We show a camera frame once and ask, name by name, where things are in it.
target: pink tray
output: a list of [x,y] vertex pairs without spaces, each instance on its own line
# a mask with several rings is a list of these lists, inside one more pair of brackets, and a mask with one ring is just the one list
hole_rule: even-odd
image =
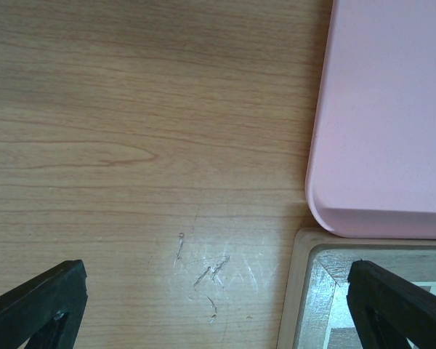
[[436,0],[335,0],[307,200],[327,230],[436,238]]

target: black plastic part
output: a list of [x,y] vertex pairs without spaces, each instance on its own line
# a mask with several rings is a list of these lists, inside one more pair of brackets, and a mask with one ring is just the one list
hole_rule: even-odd
[[68,260],[0,296],[0,349],[69,349],[87,303],[86,271]]
[[436,296],[370,261],[352,264],[347,304],[364,349],[436,349]]

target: wooden table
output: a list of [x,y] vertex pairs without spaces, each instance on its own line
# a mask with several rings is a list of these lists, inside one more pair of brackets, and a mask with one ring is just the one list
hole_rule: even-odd
[[1,1],[0,294],[82,259],[77,348],[274,348],[331,5]]

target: wooden board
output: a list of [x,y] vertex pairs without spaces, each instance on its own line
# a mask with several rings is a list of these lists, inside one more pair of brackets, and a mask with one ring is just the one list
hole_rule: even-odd
[[81,258],[77,348],[274,348],[331,5],[0,1],[0,294]]
[[345,295],[350,266],[360,259],[436,294],[436,241],[346,239],[321,229],[301,230],[294,242],[279,348],[359,348]]

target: pink object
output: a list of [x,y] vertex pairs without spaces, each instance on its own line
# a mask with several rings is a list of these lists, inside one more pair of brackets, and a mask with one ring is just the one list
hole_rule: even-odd
[[340,236],[436,238],[436,0],[335,0],[307,200]]

